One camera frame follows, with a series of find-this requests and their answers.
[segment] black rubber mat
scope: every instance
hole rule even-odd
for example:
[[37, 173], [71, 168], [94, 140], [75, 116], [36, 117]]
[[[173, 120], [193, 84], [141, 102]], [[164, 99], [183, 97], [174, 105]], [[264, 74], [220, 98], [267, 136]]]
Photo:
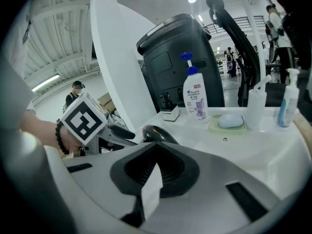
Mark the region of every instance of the black rubber mat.
[[263, 217], [268, 211], [239, 182], [226, 185], [231, 195], [251, 222]]
[[74, 172], [78, 172], [78, 171], [81, 171], [90, 167], [92, 167], [90, 163], [83, 163], [83, 164], [76, 165], [76, 166], [69, 166], [67, 167], [67, 170], [69, 171], [69, 173], [74, 173]]

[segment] backpack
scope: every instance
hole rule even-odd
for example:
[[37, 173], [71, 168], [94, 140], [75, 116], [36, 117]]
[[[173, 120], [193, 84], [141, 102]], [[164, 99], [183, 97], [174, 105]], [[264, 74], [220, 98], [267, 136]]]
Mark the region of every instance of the backpack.
[[267, 34], [270, 47], [269, 47], [269, 63], [273, 63], [277, 58], [277, 40], [279, 38], [278, 31], [275, 29], [270, 21], [265, 24], [265, 33]]
[[265, 33], [268, 36], [269, 43], [271, 44], [273, 41], [277, 43], [279, 34], [277, 30], [275, 29], [275, 27], [273, 26], [273, 24], [270, 21], [267, 21], [265, 28], [266, 28]]
[[233, 56], [230, 53], [227, 53], [226, 57], [227, 57], [228, 70], [232, 70], [232, 68], [233, 68], [233, 63], [232, 63]]
[[66, 105], [66, 102], [65, 102], [65, 104], [63, 106], [63, 114], [65, 113], [66, 109], [67, 109], [67, 105]]

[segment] white pillar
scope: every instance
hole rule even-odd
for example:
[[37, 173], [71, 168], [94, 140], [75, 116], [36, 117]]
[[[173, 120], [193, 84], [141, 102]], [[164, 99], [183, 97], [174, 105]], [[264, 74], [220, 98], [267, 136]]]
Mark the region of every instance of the white pillar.
[[[250, 4], [248, 0], [242, 0], [243, 6], [246, 10], [246, 14], [250, 23], [250, 26], [253, 30], [253, 35], [255, 37], [257, 49], [258, 49], [258, 54], [259, 54], [259, 62], [260, 62], [260, 80], [264, 79], [266, 76], [266, 71], [265, 71], [265, 60], [264, 60], [264, 53], [263, 53], [263, 47], [262, 47], [262, 41], [260, 38], [259, 31], [257, 29], [257, 25], [254, 21], [254, 15], [251, 12], [250, 9]], [[260, 87], [261, 90], [265, 90], [265, 84]]]
[[108, 92], [130, 131], [156, 114], [117, 0], [91, 0], [91, 29]]

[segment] soap bottle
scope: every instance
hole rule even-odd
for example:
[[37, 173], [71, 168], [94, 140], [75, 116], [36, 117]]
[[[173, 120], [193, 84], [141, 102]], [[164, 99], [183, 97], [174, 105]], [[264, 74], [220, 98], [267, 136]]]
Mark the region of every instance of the soap bottle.
[[198, 72], [197, 67], [192, 66], [191, 52], [180, 55], [187, 60], [187, 79], [183, 85], [183, 97], [186, 111], [189, 117], [199, 123], [208, 122], [208, 105], [203, 75]]
[[277, 117], [277, 124], [280, 127], [288, 127], [292, 122], [299, 97], [299, 89], [296, 84], [299, 70], [289, 68], [287, 72], [289, 73], [290, 84], [286, 86], [282, 105]]

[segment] soap dish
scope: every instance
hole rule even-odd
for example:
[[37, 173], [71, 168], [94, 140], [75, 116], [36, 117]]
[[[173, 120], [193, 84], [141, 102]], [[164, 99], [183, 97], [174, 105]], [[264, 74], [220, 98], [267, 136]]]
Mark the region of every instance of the soap dish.
[[240, 135], [243, 134], [247, 127], [246, 123], [244, 123], [239, 127], [231, 127], [231, 128], [222, 128], [218, 125], [219, 118], [222, 115], [214, 115], [211, 117], [209, 121], [209, 131], [214, 133], [220, 133], [220, 134], [233, 134], [233, 135]]

